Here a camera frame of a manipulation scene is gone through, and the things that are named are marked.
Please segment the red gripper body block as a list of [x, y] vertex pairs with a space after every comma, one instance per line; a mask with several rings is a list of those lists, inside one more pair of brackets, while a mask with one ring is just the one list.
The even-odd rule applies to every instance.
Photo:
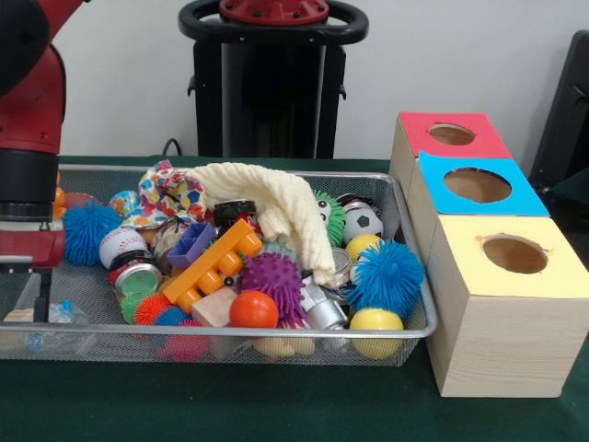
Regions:
[[64, 255], [65, 230], [61, 220], [1, 222], [1, 271], [35, 272], [56, 267]]

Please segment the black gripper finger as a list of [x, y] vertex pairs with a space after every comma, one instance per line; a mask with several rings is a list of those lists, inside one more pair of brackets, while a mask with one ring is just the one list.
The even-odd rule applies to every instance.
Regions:
[[49, 321], [50, 297], [52, 285], [52, 268], [37, 269], [34, 273], [40, 276], [39, 295], [34, 305], [34, 321], [47, 323]]

